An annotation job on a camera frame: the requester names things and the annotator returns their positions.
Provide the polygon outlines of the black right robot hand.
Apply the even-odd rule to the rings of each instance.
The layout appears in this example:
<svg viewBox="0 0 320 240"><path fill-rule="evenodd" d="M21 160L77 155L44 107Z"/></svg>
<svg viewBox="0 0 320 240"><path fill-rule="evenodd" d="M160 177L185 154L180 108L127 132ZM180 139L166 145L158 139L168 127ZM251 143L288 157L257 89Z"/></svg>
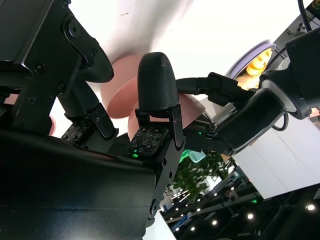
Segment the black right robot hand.
<svg viewBox="0 0 320 240"><path fill-rule="evenodd" d="M89 86L114 77L68 0L0 3L0 237L140 240L185 146L171 63L138 66L138 130L125 152Z"/></svg>

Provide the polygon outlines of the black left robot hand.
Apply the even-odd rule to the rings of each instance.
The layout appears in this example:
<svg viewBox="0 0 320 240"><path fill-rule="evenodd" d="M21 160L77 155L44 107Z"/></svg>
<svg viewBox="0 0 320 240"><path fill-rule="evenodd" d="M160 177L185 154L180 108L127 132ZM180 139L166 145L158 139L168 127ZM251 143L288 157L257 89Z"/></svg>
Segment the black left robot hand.
<svg viewBox="0 0 320 240"><path fill-rule="evenodd" d="M205 94L210 102L231 106L216 119L203 114L185 129L185 148L191 151L212 150L233 156L267 132L285 113L280 100L268 89L244 90L236 80L211 72L207 77L182 78L176 81L180 94Z"/></svg>

